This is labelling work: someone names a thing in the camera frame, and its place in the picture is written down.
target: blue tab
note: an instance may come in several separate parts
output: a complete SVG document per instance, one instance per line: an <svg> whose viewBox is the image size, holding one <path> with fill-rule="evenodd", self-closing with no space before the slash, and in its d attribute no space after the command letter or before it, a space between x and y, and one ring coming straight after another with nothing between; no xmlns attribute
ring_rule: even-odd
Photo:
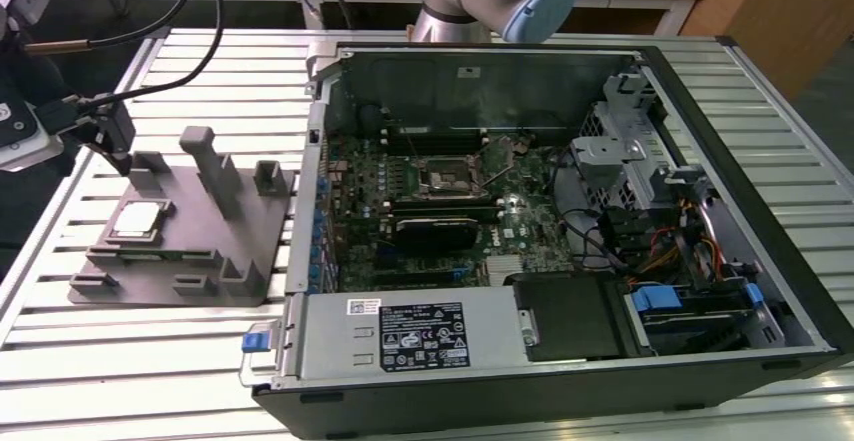
<svg viewBox="0 0 854 441"><path fill-rule="evenodd" d="M269 351L269 331L260 333L245 333L242 335L244 353L264 353Z"/></svg>
<svg viewBox="0 0 854 441"><path fill-rule="evenodd" d="M639 291L631 293L631 302L635 303L635 309L639 313L649 309L649 302Z"/></svg>
<svg viewBox="0 0 854 441"><path fill-rule="evenodd" d="M673 309L681 307L681 301L672 286L643 286L631 294L637 312L649 309Z"/></svg>
<svg viewBox="0 0 854 441"><path fill-rule="evenodd" d="M756 283L747 283L747 285L744 286L744 291L747 291L747 297L749 298L752 307L757 307L764 302L764 296L761 296L761 291L759 291L759 286L756 286Z"/></svg>

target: warning label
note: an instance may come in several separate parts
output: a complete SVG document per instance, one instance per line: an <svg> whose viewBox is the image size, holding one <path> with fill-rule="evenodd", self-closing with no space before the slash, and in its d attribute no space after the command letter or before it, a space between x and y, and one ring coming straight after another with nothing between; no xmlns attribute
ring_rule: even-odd
<svg viewBox="0 0 854 441"><path fill-rule="evenodd" d="M462 303L382 306L378 322L385 372L470 365Z"/></svg>

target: slotted aluminum surface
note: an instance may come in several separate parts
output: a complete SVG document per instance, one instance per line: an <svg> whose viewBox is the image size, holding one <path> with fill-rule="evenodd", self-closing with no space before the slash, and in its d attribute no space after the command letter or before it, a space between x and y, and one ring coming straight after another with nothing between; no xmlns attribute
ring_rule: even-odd
<svg viewBox="0 0 854 441"><path fill-rule="evenodd" d="M174 30L137 61L130 86L180 77L210 41L208 30ZM313 35L298 31L229 31L208 70L184 88L128 103L136 150L189 163L177 135L186 125L212 126L220 152L238 166L276 159L297 169L309 100L301 84L313 40L401 41L398 33ZM552 43L655 44L764 199L803 250L848 317L854 313L854 205L847 174L824 154L801 121L780 115L731 52L712 39L560 36ZM676 133L676 142L687 145ZM81 155L81 161L89 155ZM281 311L289 226L276 259L269 300L258 308L74 306L68 278L82 266L126 181L90 157L0 323L0 436L7 440L293 439L256 407L237 381L240 335ZM272 365L254 357L253 368ZM551 440L721 439L785 436L849 439L854 371L780 382L724 403L683 413L649 413L560 423L532 423L394 439Z"/></svg>

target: cpu socket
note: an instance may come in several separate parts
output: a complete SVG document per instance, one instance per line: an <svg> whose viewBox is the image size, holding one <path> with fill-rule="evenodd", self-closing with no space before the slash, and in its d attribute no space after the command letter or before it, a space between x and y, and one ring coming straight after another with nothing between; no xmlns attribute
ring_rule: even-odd
<svg viewBox="0 0 854 441"><path fill-rule="evenodd" d="M480 166L474 156L417 161L421 199L476 199L484 196Z"/></svg>

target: light blue cap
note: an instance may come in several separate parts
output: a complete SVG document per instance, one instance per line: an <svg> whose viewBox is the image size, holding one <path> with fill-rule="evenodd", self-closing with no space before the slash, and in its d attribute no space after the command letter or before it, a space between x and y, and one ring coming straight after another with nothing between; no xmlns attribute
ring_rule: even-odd
<svg viewBox="0 0 854 441"><path fill-rule="evenodd" d="M555 33L575 0L524 0L509 16L501 38L508 43L541 43Z"/></svg>

